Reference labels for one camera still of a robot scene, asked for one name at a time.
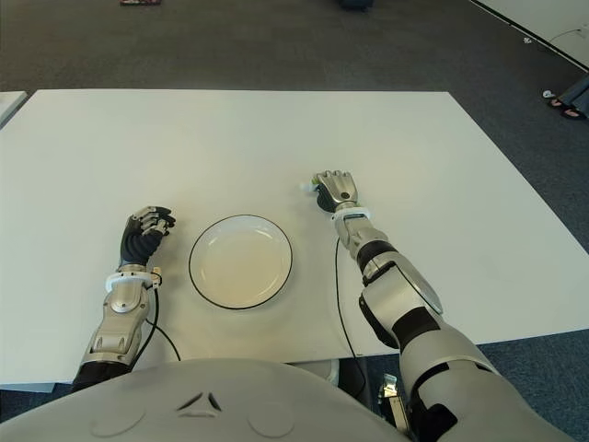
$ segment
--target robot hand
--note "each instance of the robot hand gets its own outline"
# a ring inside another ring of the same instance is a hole
[[[147,265],[176,219],[165,207],[148,206],[129,216],[122,233],[121,263]]]
[[[350,172],[326,170],[313,177],[318,186],[317,204],[326,212],[334,213],[338,208],[354,207],[358,203],[358,191]]]

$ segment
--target gray carpet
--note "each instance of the gray carpet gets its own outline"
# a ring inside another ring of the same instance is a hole
[[[368,13],[335,0],[164,2],[3,0],[0,90],[448,90],[589,250],[589,125],[540,97],[583,72],[467,0],[375,0]],[[539,413],[581,441],[587,333],[483,347]],[[372,385],[388,362],[369,358]],[[2,392],[0,419],[51,397]]]

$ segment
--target black joint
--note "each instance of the black joint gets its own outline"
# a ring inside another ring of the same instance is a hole
[[[393,338],[385,329],[378,319],[373,314],[372,310],[366,305],[364,301],[364,297],[360,297],[358,303],[360,304],[360,310],[362,311],[366,321],[372,327],[372,330],[375,331],[376,337],[378,340],[383,343],[384,345],[391,347],[391,348],[398,348],[397,341]]]
[[[131,368],[122,362],[92,361],[83,364],[72,382],[72,392],[92,387],[131,371]]]
[[[411,390],[411,397],[419,396],[419,388],[421,385],[425,383],[426,380],[433,378],[435,375],[448,371],[450,366],[443,362],[442,364],[438,364],[437,366],[433,366],[429,370],[425,370],[421,376],[417,378],[415,384],[413,384],[413,389]]]
[[[367,278],[366,276],[363,276],[362,277],[362,284],[364,284],[364,287],[368,287],[371,283],[373,283],[374,281],[376,281],[378,278],[380,278],[383,274],[385,274],[389,269],[391,269],[393,267],[395,267],[395,263],[394,262],[388,262],[387,264],[385,264],[382,267],[380,267],[369,278]]]
[[[382,240],[371,241],[364,244],[358,251],[358,256],[356,256],[356,262],[358,263],[358,267],[360,267],[360,272],[364,271],[364,268],[368,265],[370,260],[386,251],[397,250],[391,246],[390,243]]]
[[[410,427],[420,442],[436,442],[446,431],[458,423],[458,419],[441,403],[426,409],[418,398],[409,405]]]
[[[407,344],[420,334],[440,330],[440,326],[432,318],[432,315],[425,307],[417,307],[401,316],[395,325],[393,333],[398,339],[400,351],[402,352]]]

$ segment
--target small white object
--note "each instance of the small white object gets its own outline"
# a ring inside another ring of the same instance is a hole
[[[191,279],[216,306],[252,308],[278,293],[292,262],[290,242],[273,222],[254,215],[232,216],[197,239],[191,252]]]
[[[111,276],[107,278],[106,288],[107,292],[110,293],[112,291],[112,286],[115,283],[120,283],[123,281],[132,281],[132,280],[141,280],[146,283],[146,287],[151,287],[152,279],[151,274],[147,272],[117,272],[113,273]]]

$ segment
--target white wall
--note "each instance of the white wall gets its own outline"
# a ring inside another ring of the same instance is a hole
[[[480,0],[546,41],[585,25],[589,34],[589,0]],[[551,42],[579,62],[589,65],[589,35],[574,32]]]

